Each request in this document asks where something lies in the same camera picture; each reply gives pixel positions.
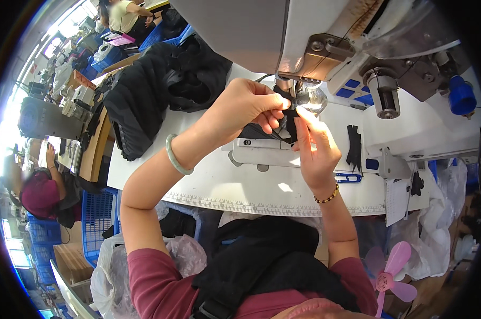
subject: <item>hair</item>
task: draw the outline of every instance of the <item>hair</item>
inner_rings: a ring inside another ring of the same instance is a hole
[[[104,27],[109,28],[109,0],[98,0],[98,15],[101,17],[101,23]]]

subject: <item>cardboard box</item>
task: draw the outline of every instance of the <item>cardboard box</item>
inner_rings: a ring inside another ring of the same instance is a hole
[[[83,244],[71,243],[54,245],[56,265],[63,277],[75,284],[91,278],[93,267],[86,261],[83,255]]]
[[[116,62],[115,64],[110,65],[109,67],[105,68],[105,69],[102,71],[101,75],[99,75],[99,76],[102,76],[102,75],[104,75],[104,74],[106,74],[106,73],[110,73],[111,71],[114,71],[114,70],[119,69],[119,68],[121,68],[121,67],[124,67],[124,66],[127,66],[127,65],[131,65],[132,62],[136,61],[136,60],[139,58],[139,56],[141,56],[141,53],[135,54],[135,55],[130,56],[130,57],[126,58],[126,59],[123,59],[123,60],[121,60],[121,61],[119,61],[119,62]]]

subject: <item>yellow shirt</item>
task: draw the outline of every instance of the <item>yellow shirt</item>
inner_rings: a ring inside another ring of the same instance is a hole
[[[133,3],[128,0],[121,0],[109,10],[109,28],[112,31],[129,33],[138,19],[135,13],[127,12],[127,5]]]

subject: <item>measuring tape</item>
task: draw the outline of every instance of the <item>measuring tape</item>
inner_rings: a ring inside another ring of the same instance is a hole
[[[295,217],[321,217],[319,206],[293,206],[293,205],[272,205],[249,203],[243,201],[232,201],[224,199],[216,199],[212,197],[202,197],[197,195],[188,195],[169,191],[162,200],[189,205],[201,208],[210,208],[216,210],[226,210],[233,212],[241,212],[259,215],[275,215],[275,216],[295,216]],[[352,216],[369,216],[385,214],[384,206],[365,206],[365,207],[347,207]]]

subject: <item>pink fan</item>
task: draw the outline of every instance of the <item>pink fan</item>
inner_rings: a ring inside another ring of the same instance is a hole
[[[403,302],[410,302],[416,298],[418,292],[416,288],[410,284],[404,284],[394,281],[395,275],[402,270],[405,263],[410,258],[410,245],[406,241],[397,243],[391,249],[388,262],[384,261],[384,254],[380,247],[373,247],[365,257],[365,263],[376,279],[370,279],[374,290],[379,290],[377,297],[377,318],[383,311],[384,294],[386,290],[391,290],[395,296],[399,297]]]

